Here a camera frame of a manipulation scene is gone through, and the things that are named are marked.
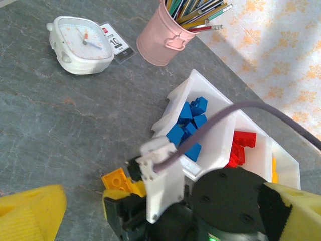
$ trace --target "floral wallpaper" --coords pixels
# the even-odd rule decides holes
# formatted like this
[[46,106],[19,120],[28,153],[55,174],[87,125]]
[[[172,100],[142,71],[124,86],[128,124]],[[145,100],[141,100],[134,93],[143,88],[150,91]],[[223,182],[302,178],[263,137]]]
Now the floral wallpaper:
[[259,97],[321,139],[321,1],[239,0],[198,34]]

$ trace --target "white alarm clock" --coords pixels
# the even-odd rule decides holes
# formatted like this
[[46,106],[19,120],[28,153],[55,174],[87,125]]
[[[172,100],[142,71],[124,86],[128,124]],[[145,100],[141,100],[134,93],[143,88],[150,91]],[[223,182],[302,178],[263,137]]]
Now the white alarm clock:
[[58,62],[72,74],[100,73],[114,59],[104,31],[94,21],[60,16],[46,27]]

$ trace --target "screw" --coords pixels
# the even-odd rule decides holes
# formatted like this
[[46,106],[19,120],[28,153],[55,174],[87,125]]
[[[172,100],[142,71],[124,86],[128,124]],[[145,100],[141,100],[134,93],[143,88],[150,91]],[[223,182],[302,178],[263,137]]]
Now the screw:
[[207,197],[207,196],[201,197],[201,203],[210,203],[210,202],[211,202],[211,200],[209,197]]

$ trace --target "table surface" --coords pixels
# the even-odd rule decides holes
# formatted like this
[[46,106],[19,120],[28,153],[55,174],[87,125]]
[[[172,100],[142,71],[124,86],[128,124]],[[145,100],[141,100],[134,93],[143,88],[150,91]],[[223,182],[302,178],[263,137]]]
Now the table surface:
[[[109,21],[137,50],[156,9],[156,0],[19,0],[0,9],[0,191],[62,184],[68,206],[57,240],[117,240],[104,219],[100,177],[151,138],[167,94],[192,69],[233,102],[261,101],[198,38],[166,67],[137,54],[87,76],[64,71],[49,45],[46,23],[70,15]],[[245,112],[300,162],[302,189],[320,194],[319,153],[271,115]]]

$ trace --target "blue lego brick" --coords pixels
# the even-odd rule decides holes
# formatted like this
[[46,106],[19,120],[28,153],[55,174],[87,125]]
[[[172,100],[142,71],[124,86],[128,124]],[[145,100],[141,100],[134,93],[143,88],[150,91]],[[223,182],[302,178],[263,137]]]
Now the blue lego brick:
[[206,112],[207,100],[203,97],[197,98],[195,101],[192,101],[190,104],[192,116],[198,116]]
[[185,102],[182,111],[180,113],[179,119],[177,121],[178,124],[186,124],[189,121],[192,120],[192,113],[191,113],[191,109],[190,109],[190,105],[188,102]]
[[205,122],[207,122],[207,118],[204,114],[193,117],[193,123],[197,129],[200,128]]
[[173,128],[167,133],[167,138],[170,142],[174,143],[175,146],[179,144],[182,136],[184,135],[184,131],[178,124],[175,124]]
[[195,143],[192,148],[190,148],[187,152],[185,152],[185,155],[190,158],[193,162],[197,161],[197,158],[199,157],[200,151],[202,146],[198,143]]
[[196,131],[195,126],[191,122],[183,126],[182,129],[184,131],[184,135],[182,137],[183,140],[186,140],[190,135],[192,135]]

